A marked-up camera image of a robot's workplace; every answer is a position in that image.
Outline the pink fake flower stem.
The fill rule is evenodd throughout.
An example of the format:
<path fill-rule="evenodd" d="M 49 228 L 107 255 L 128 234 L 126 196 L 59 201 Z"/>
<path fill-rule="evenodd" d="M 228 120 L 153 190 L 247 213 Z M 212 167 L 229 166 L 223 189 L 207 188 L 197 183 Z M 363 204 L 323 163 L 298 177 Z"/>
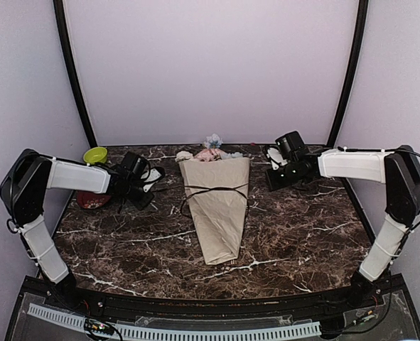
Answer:
<path fill-rule="evenodd" d="M 218 161 L 225 158 L 226 152 L 218 148 L 206 148 L 194 156 L 195 159 L 201 162 Z"/>

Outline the white fake flower stem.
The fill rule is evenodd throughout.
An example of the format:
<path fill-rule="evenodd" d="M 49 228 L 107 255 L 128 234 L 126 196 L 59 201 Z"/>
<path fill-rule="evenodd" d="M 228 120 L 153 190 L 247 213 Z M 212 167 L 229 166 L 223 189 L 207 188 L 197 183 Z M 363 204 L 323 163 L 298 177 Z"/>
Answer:
<path fill-rule="evenodd" d="M 175 162 L 179 163 L 182 161 L 188 161 L 193 158 L 194 158 L 194 155 L 191 152 L 180 151 L 176 154 Z"/>

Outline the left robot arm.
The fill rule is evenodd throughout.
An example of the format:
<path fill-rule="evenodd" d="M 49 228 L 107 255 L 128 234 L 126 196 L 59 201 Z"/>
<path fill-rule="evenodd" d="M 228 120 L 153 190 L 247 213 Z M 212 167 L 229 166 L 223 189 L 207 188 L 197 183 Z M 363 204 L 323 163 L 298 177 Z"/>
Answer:
<path fill-rule="evenodd" d="M 55 286 L 55 299 L 68 310 L 82 305 L 82 293 L 63 260 L 48 227 L 46 210 L 50 196 L 87 192 L 118 197 L 138 210 L 154 198 L 152 188 L 165 176 L 143 156 L 128 152 L 116 164 L 83 163 L 39 153 L 21 152 L 0 184 L 0 199 L 8 214 L 6 226 L 19 235 L 28 258 L 43 278 Z"/>

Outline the black twine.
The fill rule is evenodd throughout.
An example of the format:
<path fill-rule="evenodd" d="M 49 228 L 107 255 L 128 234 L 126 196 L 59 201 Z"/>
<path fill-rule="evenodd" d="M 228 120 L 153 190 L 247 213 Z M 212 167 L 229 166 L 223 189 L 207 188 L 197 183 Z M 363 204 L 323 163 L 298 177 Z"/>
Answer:
<path fill-rule="evenodd" d="M 195 192 L 192 192 L 191 194 L 186 195 L 184 197 L 184 199 L 181 202 L 179 212 L 182 216 L 187 217 L 188 219 L 191 219 L 192 218 L 191 215 L 184 213 L 184 207 L 185 207 L 185 204 L 188 203 L 189 199 L 191 199 L 192 197 L 195 197 L 196 195 L 206 194 L 209 192 L 235 192 L 241 195 L 242 198 L 246 200 L 245 213 L 246 215 L 248 215 L 249 214 L 249 198 L 248 198 L 248 195 L 244 194 L 241 191 L 241 189 L 246 186 L 248 186 L 247 183 L 241 184 L 235 187 L 216 186 L 216 187 L 211 187 L 211 188 L 201 186 L 201 185 L 185 185 L 184 186 L 185 189 L 195 190 Z"/>

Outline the peach wrapping paper sheet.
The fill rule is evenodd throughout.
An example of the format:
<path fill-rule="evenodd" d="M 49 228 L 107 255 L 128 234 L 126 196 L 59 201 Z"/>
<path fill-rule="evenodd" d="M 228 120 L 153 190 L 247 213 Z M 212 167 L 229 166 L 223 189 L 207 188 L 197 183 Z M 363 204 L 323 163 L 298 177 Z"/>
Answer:
<path fill-rule="evenodd" d="M 185 185 L 235 187 L 248 195 L 250 160 L 247 157 L 211 162 L 178 163 Z M 185 189 L 185 195 L 195 190 Z M 209 192 L 188 201 L 204 262 L 218 265 L 237 259 L 246 217 L 246 200 L 235 192 Z"/>

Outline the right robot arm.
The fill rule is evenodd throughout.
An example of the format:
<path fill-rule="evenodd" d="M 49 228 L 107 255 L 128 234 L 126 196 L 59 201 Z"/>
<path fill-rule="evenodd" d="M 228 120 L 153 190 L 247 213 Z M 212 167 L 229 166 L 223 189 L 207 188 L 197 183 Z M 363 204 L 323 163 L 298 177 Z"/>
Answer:
<path fill-rule="evenodd" d="M 399 257 L 406 240 L 420 225 L 420 153 L 410 145 L 396 148 L 348 148 L 306 145 L 292 131 L 264 147 L 271 166 L 266 181 L 271 191 L 319 178 L 341 178 L 377 186 L 384 218 L 367 256 L 346 290 L 345 302 L 360 308 L 372 297 L 374 283 Z"/>

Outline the blue fake flower bunch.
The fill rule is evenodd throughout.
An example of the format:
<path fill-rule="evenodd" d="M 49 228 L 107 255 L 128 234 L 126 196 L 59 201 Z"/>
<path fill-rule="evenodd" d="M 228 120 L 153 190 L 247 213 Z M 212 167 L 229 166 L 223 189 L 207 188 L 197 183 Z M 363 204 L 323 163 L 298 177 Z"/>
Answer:
<path fill-rule="evenodd" d="M 223 140 L 217 135 L 212 134 L 211 136 L 207 136 L 203 142 L 203 146 L 206 148 L 218 148 L 223 145 Z M 222 160 L 233 159 L 233 158 L 242 158 L 243 154 L 240 152 L 228 153 Z"/>

